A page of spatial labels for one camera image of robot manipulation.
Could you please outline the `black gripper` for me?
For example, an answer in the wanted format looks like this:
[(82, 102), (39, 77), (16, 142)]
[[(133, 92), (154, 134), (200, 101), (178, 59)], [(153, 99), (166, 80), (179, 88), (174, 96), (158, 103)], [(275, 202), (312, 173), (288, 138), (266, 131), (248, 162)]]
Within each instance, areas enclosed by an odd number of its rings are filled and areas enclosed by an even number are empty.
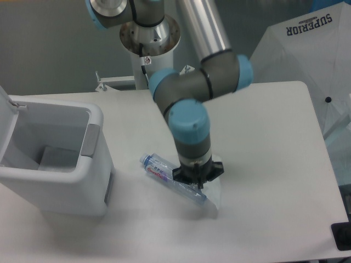
[(214, 162), (211, 159), (204, 165), (194, 164), (192, 167), (183, 163), (179, 168), (172, 170), (173, 180), (186, 185), (196, 185), (203, 189), (203, 184), (213, 181), (224, 173), (222, 162)]

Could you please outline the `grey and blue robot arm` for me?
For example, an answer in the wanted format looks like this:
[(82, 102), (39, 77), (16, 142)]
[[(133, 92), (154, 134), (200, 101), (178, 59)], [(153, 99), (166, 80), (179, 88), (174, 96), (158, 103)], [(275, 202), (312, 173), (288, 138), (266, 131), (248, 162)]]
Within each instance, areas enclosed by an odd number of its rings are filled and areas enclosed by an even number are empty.
[(120, 26), (120, 36), (130, 39), (128, 49), (138, 56), (151, 96), (174, 138), (180, 166), (172, 171), (173, 179), (203, 188), (224, 171), (223, 164), (212, 159), (210, 119), (203, 103), (248, 87), (253, 69), (246, 56), (232, 51), (214, 1), (178, 4), (201, 63), (185, 74), (146, 67), (147, 56), (163, 55), (179, 42), (164, 1), (86, 1), (96, 27)]

